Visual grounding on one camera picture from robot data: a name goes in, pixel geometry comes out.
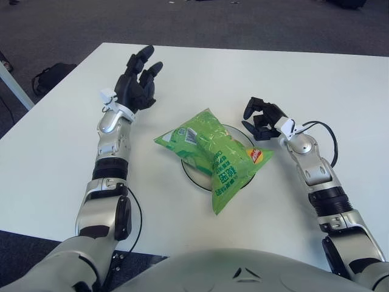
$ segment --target chip bag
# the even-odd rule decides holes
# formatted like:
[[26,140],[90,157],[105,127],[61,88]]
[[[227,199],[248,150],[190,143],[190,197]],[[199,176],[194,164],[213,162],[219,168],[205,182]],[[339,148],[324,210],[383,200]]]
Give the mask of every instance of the chip bag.
[[216,215],[273,155],[271,150],[245,149],[209,109],[154,141],[212,176],[212,206]]

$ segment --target red and yellow logo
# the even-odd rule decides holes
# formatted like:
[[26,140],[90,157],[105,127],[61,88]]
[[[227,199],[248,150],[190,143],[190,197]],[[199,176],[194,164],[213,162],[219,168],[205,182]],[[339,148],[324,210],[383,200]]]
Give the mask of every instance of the red and yellow logo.
[[247,154],[251,157],[254,164],[258,164],[263,160],[263,153],[259,149],[247,149]]

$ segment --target floor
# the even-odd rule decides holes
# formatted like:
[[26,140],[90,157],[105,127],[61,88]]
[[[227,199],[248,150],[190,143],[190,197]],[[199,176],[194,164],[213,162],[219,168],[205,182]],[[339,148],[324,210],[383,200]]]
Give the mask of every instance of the floor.
[[[2,1],[0,40],[14,78],[36,103],[34,75],[61,61],[78,64],[102,42],[389,56],[389,1],[367,0],[358,10],[322,0]],[[25,115],[2,82],[0,96],[16,120]],[[0,137],[12,125],[0,104]],[[57,244],[0,231],[0,287]],[[131,254],[111,288],[162,259]]]

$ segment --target table leg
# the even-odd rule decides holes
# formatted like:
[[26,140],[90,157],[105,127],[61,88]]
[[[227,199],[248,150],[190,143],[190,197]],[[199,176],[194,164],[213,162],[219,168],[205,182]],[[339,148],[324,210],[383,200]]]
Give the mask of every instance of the table leg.
[[20,100],[20,102],[27,108],[28,110],[32,109],[34,103],[28,95],[24,92],[22,87],[16,82],[16,80],[12,77],[12,75],[8,72],[8,70],[4,67],[4,65],[0,62],[0,78],[4,81],[4,83],[11,89],[14,95]]

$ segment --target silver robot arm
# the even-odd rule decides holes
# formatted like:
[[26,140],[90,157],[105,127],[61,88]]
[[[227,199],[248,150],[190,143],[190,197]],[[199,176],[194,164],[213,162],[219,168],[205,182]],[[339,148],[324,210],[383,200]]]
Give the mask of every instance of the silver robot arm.
[[144,70],[154,48],[132,55],[115,91],[101,92],[105,107],[98,124],[98,152],[76,221],[76,236],[59,244],[24,277],[0,289],[5,291],[100,291],[112,252],[131,232],[131,203],[127,196],[129,132],[138,110],[155,100],[154,77],[158,62]]
[[336,177],[337,156],[331,166],[320,156],[317,141],[304,133],[307,127],[296,125],[276,105],[252,97],[244,118],[254,111],[262,111],[254,116],[254,126],[243,125],[256,140],[279,137],[296,162],[320,229],[327,233],[322,245],[332,272],[371,290],[389,291],[389,263]]

